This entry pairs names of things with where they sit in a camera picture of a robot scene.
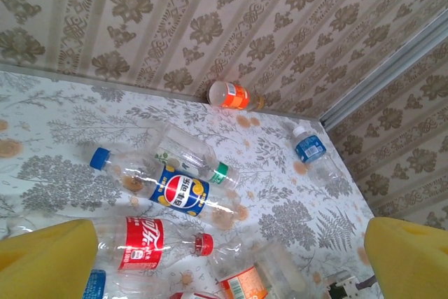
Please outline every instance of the orange label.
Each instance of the orange label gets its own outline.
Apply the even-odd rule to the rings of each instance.
[[[240,85],[226,83],[227,97],[221,105],[223,108],[244,109],[249,104],[249,92]]]
[[[255,267],[219,282],[227,299],[263,299],[267,290]]]

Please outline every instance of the blue label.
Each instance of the blue label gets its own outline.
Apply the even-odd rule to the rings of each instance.
[[[301,161],[307,164],[320,158],[327,152],[327,149],[317,136],[310,136],[298,143],[295,151]]]
[[[197,216],[204,208],[210,185],[171,166],[165,166],[159,185],[149,200],[177,211]]]
[[[103,299],[105,283],[106,272],[104,270],[92,270],[84,290],[83,299]]]

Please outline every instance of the barcode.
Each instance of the barcode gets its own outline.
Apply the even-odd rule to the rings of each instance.
[[[319,150],[314,145],[305,150],[305,154],[308,158],[315,155],[316,153],[319,153]]]
[[[229,280],[229,285],[234,299],[245,299],[243,288],[241,287],[238,278]]]
[[[236,87],[231,83],[227,83],[227,91],[229,92],[229,95],[232,96],[235,96],[237,94]]]

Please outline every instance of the white bottle cap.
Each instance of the white bottle cap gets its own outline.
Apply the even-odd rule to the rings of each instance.
[[[294,130],[293,130],[293,134],[294,137],[298,137],[299,134],[302,134],[303,132],[306,132],[306,129],[303,126],[297,126]]]

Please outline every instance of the wall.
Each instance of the wall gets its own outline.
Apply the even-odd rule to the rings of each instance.
[[[1,0],[0,62],[319,117],[446,0]]]
[[[448,229],[448,39],[329,132],[377,216]]]

